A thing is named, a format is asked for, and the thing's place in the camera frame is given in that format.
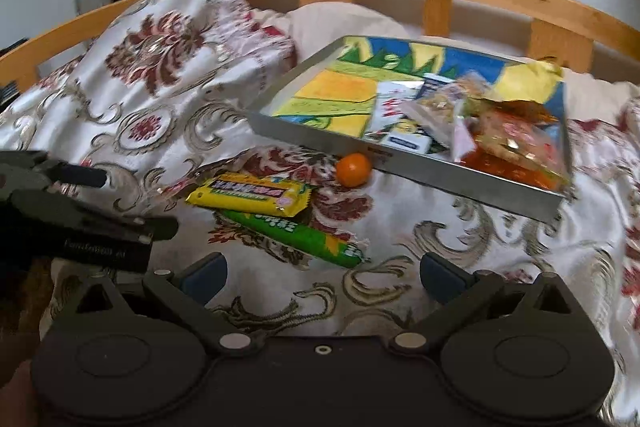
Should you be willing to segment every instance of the silver tray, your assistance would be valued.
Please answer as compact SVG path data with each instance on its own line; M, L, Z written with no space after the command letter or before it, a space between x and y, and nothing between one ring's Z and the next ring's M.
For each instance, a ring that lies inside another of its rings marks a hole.
M556 218L558 206L564 198L562 190L554 192L531 187L455 164L438 158L436 155L422 155L398 150L361 138L316 129L270 116L293 93L338 57L344 38L335 40L284 74L247 107L245 114L255 133L336 156L361 152L369 157L375 169L390 172L514 214L531 217L544 223L551 223ZM442 46L438 42L430 42L428 39L423 41L407 40L407 42ZM519 63L500 55L481 55L500 58L514 64ZM566 122L562 121L561 126L561 148L567 170L570 172L571 151Z

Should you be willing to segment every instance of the green candy wrapper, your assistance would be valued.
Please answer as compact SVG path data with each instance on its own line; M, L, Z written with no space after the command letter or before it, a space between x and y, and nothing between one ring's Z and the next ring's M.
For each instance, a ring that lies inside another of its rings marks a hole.
M278 243L338 266L353 268L366 260L364 252L353 243L347 243L335 235L320 232L290 219L234 210L219 210L219 213Z

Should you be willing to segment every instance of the orange fruit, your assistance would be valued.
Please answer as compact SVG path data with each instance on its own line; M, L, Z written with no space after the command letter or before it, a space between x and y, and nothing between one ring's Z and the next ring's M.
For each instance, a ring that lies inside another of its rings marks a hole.
M359 152L342 158L335 165L335 178L343 187L360 187L369 180L371 162Z

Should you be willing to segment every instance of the food packet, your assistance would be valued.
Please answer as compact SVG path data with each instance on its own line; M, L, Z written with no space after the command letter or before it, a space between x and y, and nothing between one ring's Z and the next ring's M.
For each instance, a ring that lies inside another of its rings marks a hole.
M187 203L267 216L292 217L309 204L311 187L292 180L268 180L227 172L194 190Z
M437 142L450 148L456 102L468 97L481 98L488 89L490 84L478 73L471 71L426 96L401 103L400 109L424 127Z
M254 232L332 264L353 268L367 261L363 247L301 223L263 214L221 210L220 214Z
M433 139L422 127L410 118L401 115L389 133L380 143L394 149L410 151L417 154L427 154L430 151Z
M533 125L558 123L558 118L549 113L544 105L532 100L495 102L495 100L487 98L468 98L463 105L463 111L466 116L477 116L491 109L517 116Z
M454 160L468 167L550 190L568 181L566 168L549 134L530 121L484 104L467 123L475 146L455 123Z
M392 80L378 83L376 106L363 138L380 141L402 118L398 106L405 100L413 100L422 87L421 80Z

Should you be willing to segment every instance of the wooden headboard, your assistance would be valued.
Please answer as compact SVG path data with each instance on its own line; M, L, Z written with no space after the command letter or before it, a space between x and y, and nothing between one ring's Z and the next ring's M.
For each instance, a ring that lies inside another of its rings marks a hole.
M37 66L80 42L99 36L127 7L139 0L104 6L40 35L0 58L0 85L18 80L24 91L38 79ZM318 1L300 0L300 6ZM527 55L557 57L578 73L589 71L593 43L600 42L640 60L640 32L601 11L573 0L467 0L532 17ZM425 0L425 35L448 37L452 0Z

